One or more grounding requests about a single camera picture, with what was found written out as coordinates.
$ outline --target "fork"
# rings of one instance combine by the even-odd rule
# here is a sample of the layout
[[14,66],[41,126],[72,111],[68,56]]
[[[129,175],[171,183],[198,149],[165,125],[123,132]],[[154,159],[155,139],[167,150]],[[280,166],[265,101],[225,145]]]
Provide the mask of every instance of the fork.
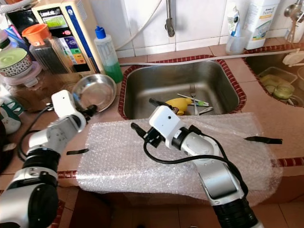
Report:
[[198,108],[197,108],[196,102],[195,102],[196,93],[195,93],[195,85],[194,85],[194,83],[190,84],[190,96],[194,100],[194,102],[193,102],[194,103],[194,115],[199,115]]

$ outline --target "stainless steel sink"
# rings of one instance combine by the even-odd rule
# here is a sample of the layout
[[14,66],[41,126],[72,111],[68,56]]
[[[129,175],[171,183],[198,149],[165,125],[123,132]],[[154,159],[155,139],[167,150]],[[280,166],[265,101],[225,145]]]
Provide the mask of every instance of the stainless steel sink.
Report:
[[[194,83],[196,98],[209,102],[214,110],[207,114],[226,114],[234,111],[239,98],[221,65],[214,61],[179,66],[151,66],[132,71],[126,80],[124,115],[129,119],[148,118],[155,107],[149,98],[168,101],[177,93],[190,96]],[[194,113],[188,106],[186,115]]]
[[[254,56],[254,57],[247,57],[245,61],[248,63],[250,68],[253,72],[258,75],[262,73],[264,70],[268,69],[269,67],[277,67],[282,70],[288,71],[297,75],[297,71],[302,66],[293,66],[289,67],[283,63],[283,59],[287,54],[279,54],[279,55],[271,55],[271,56]],[[293,95],[299,97],[302,101],[297,103],[297,101],[293,100],[296,106],[302,106],[302,102],[304,100],[304,91],[298,87],[299,79],[292,83],[294,86],[294,93]]]

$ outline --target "white bottle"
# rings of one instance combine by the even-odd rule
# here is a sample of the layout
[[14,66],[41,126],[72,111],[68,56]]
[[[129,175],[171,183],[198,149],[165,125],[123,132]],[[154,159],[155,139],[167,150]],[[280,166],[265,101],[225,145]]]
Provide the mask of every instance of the white bottle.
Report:
[[227,8],[231,10],[227,13],[229,35],[233,37],[239,37],[240,36],[239,12],[237,10],[237,5],[235,2],[232,2],[228,4]]
[[247,50],[260,48],[264,45],[266,34],[280,0],[251,0],[244,29],[251,32],[246,46]]
[[97,38],[94,39],[98,54],[104,65],[105,74],[110,76],[116,83],[123,79],[114,44],[110,35],[105,33],[104,28],[97,26],[95,29]]
[[[286,34],[285,34],[285,40],[287,40],[287,37],[288,37],[288,34],[290,33],[292,25],[293,25],[293,23],[290,20],[290,26],[289,26]],[[295,24],[294,43],[299,43],[300,42],[300,40],[303,36],[303,33],[304,33],[304,22],[302,22],[302,23],[297,22]]]

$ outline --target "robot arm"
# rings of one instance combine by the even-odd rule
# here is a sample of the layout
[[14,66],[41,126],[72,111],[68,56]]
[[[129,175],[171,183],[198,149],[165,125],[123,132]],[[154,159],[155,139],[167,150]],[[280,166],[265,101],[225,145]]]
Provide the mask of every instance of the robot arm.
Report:
[[1,228],[44,228],[56,217],[59,159],[67,143],[86,126],[86,118],[75,109],[67,90],[53,94],[52,101],[59,119],[30,137],[22,169],[0,196]]
[[[159,106],[149,119],[146,133],[136,124],[132,128],[145,140],[144,150],[153,160],[164,164],[193,161],[199,179],[223,228],[263,228],[246,200],[248,188],[237,168],[228,161],[219,142],[192,126],[189,129],[167,106]],[[187,160],[164,161],[153,157],[146,148],[165,141],[168,148],[184,151]]]

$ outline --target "white hose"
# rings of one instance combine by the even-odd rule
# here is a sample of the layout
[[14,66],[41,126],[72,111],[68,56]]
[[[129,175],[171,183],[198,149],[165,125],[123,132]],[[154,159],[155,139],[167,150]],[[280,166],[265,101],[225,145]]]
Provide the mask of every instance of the white hose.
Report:
[[22,0],[11,5],[4,5],[0,8],[0,14],[17,10],[21,7],[29,5],[33,0]]
[[146,20],[146,22],[138,29],[138,31],[133,34],[129,39],[127,39],[123,44],[115,47],[115,51],[117,51],[118,49],[122,48],[123,46],[125,46],[126,44],[128,44],[129,42],[131,42],[140,32],[141,30],[146,27],[146,25],[148,24],[148,22],[150,21],[150,19],[152,18],[152,16],[154,15],[154,13],[156,12],[156,10],[158,9],[158,7],[160,6],[162,0],[160,0],[157,5],[156,8],[153,10],[152,14],[150,15],[150,17]]
[[244,57],[252,57],[252,56],[270,56],[270,55],[286,54],[286,53],[296,52],[296,51],[297,51],[297,49],[292,49],[292,50],[286,50],[286,51],[273,51],[273,52],[242,54],[242,55],[233,55],[233,56],[219,56],[219,57],[201,58],[201,59],[185,61],[185,62],[178,62],[178,63],[121,63],[120,66],[130,66],[130,65],[175,66],[175,65],[184,65],[184,64],[189,64],[189,63],[199,63],[199,62],[210,61],[210,60],[244,58]]

